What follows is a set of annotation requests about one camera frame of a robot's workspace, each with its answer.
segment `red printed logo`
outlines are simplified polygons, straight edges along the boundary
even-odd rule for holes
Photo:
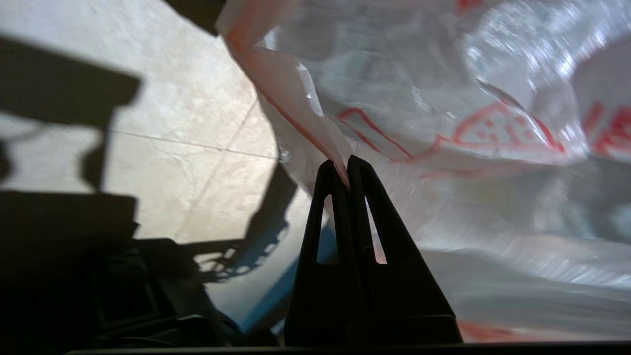
[[[565,151],[541,121],[511,115],[502,101],[483,108],[463,122],[452,140],[455,145],[469,148]]]
[[[439,153],[441,147],[462,147],[479,151],[556,151],[564,153],[550,130],[536,118],[511,115],[505,102],[497,101],[476,112],[456,128],[451,138],[436,135],[424,152],[412,154],[402,144],[385,134],[361,109],[353,107],[338,115],[372,150],[392,162],[418,162]]]
[[[456,13],[459,15],[465,14],[467,11],[480,6],[484,3],[484,0],[457,0]]]
[[[631,107],[621,107],[608,130],[593,146],[595,153],[612,157],[631,157]]]

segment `tile floor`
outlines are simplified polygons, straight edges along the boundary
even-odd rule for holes
[[[221,39],[158,0],[5,0],[0,37],[140,81],[134,100],[118,107],[109,124],[102,185],[104,192],[138,199],[137,238],[243,238],[278,153],[255,90]],[[11,141],[37,125],[0,111],[0,140],[8,142],[14,165],[0,189],[93,192],[78,167],[101,133],[49,123],[29,139]],[[303,191],[295,194],[285,238],[262,266],[208,285],[218,307],[237,322],[295,259],[309,201]]]

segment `plastic bag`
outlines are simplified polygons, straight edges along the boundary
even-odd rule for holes
[[[218,27],[294,179],[369,161],[430,268],[479,278],[437,275],[459,320],[631,337],[631,2],[233,1]]]

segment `tile grout line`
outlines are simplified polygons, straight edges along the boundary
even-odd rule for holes
[[[232,136],[232,138],[230,139],[230,142],[226,146],[226,150],[229,150],[230,148],[232,148],[232,145],[237,140],[237,136],[239,135],[239,133],[241,133],[241,131],[243,130],[243,127],[245,127],[247,120],[250,118],[250,115],[252,114],[252,112],[254,111],[254,108],[256,107],[256,101],[257,99],[255,98],[254,101],[252,102],[252,105],[250,106],[250,109],[247,110],[247,113],[245,114],[245,118],[243,118],[243,121],[241,121],[241,123],[239,124],[237,131]]]
[[[237,135],[241,131],[242,127],[245,125],[245,122],[247,121],[247,119],[250,117],[250,113],[252,113],[252,111],[254,110],[255,106],[256,106],[256,99],[254,99],[254,101],[252,103],[252,106],[250,106],[250,109],[245,114],[245,118],[243,119],[243,121],[241,122],[239,127],[237,128],[237,131],[235,132],[235,134],[232,136],[232,139],[230,140],[230,143],[228,144],[228,147],[231,147],[232,144],[234,143],[234,140],[236,139]],[[223,161],[226,159],[226,156],[227,156],[226,153],[230,153],[231,152],[227,148],[224,149],[224,150],[219,149],[219,148],[215,148],[215,149],[218,149],[220,152],[222,152],[221,158],[217,162],[217,165],[215,166],[213,171],[208,176],[208,179],[204,183],[204,186],[199,191],[199,194],[197,195],[197,197],[195,198],[193,203],[191,204],[191,207],[189,207],[188,211],[186,212],[186,215],[184,216],[184,219],[182,220],[182,223],[180,224],[180,226],[175,231],[175,233],[174,233],[174,237],[175,238],[179,237],[184,232],[184,228],[188,224],[188,222],[190,221],[193,211],[197,208],[197,206],[199,206],[199,203],[201,202],[201,199],[204,198],[204,195],[206,194],[206,190],[208,190],[208,188],[210,187],[210,184],[215,179],[215,176],[217,175],[217,173],[219,171],[219,167],[221,166]]]
[[[110,132],[120,133],[122,135],[128,135],[128,136],[134,136],[134,137],[140,137],[140,138],[149,138],[149,139],[152,139],[152,140],[167,141],[169,143],[178,143],[178,144],[184,144],[184,145],[192,145],[192,146],[201,147],[201,148],[215,149],[215,150],[219,150],[220,152],[225,150],[225,149],[222,149],[222,148],[213,147],[211,145],[203,145],[203,144],[198,144],[198,143],[191,143],[191,142],[188,142],[188,141],[171,140],[171,139],[168,139],[168,138],[160,138],[160,137],[154,137],[154,136],[148,136],[148,135],[141,135],[139,133],[115,131],[115,130],[111,130]]]
[[[168,143],[177,143],[177,144],[183,144],[183,145],[191,145],[193,147],[213,149],[213,150],[217,150],[219,152],[229,152],[229,153],[234,153],[234,154],[251,155],[253,157],[259,157],[259,158],[278,159],[278,157],[270,157],[269,155],[263,155],[263,154],[257,154],[257,153],[248,153],[248,152],[239,152],[238,150],[232,150],[232,149],[228,149],[228,148],[217,148],[217,147],[213,147],[211,145],[203,145],[203,144],[197,144],[197,143],[189,143],[189,142],[186,142],[186,141],[170,140],[170,139],[166,139],[166,138],[147,136],[147,135],[140,135],[138,133],[130,133],[130,132],[123,132],[123,131],[110,131],[110,132],[118,133],[118,134],[121,134],[121,135],[128,135],[128,136],[138,137],[138,138],[147,138],[149,140],[159,140],[159,141],[165,141],[165,142],[168,142]]]
[[[197,197],[195,197],[195,200],[191,204],[191,207],[189,207],[188,211],[186,212],[186,215],[184,216],[184,219],[182,220],[182,223],[175,230],[174,238],[179,237],[182,234],[182,232],[184,231],[184,227],[188,224],[189,220],[191,219],[191,214],[193,213],[193,210],[195,208],[197,208],[197,206],[199,205],[199,202],[201,202],[201,199],[206,194],[206,190],[208,190],[208,188],[210,187],[210,183],[212,182],[212,180],[214,180],[215,176],[217,175],[217,172],[219,171],[219,166],[221,165],[221,163],[223,163],[225,158],[226,158],[226,154],[224,154],[222,152],[221,158],[219,158],[219,161],[217,162],[217,165],[215,166],[213,171],[208,176],[208,179],[204,183],[204,186],[201,188],[201,190],[199,190],[199,194],[197,195]]]

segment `dark object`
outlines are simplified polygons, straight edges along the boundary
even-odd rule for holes
[[[93,260],[94,347],[245,345],[208,299],[196,265],[171,239],[137,240]]]
[[[199,28],[215,37],[219,35],[215,22],[226,3],[225,0],[165,0],[165,2]]]
[[[628,354],[631,348],[626,342],[594,342],[594,343],[546,343],[546,344],[447,344],[432,346],[399,346],[399,347],[371,347],[354,348],[357,354],[533,354],[535,352],[572,352],[585,351],[586,353],[602,352],[605,354]],[[99,355],[99,354],[229,354],[229,355],[291,355],[291,354],[348,354],[346,347],[318,348],[318,347],[198,347],[187,349],[108,349],[107,352],[99,351],[71,351],[69,355]]]
[[[130,243],[135,210],[130,196],[0,191],[0,297],[71,274],[93,250]]]
[[[11,162],[6,153],[5,144],[0,140],[0,183],[11,172]]]
[[[395,346],[462,342],[456,317],[373,168],[348,160],[350,192],[333,162],[320,166],[285,323],[288,346]],[[317,262],[331,195],[339,263]],[[378,264],[366,201],[387,264]]]

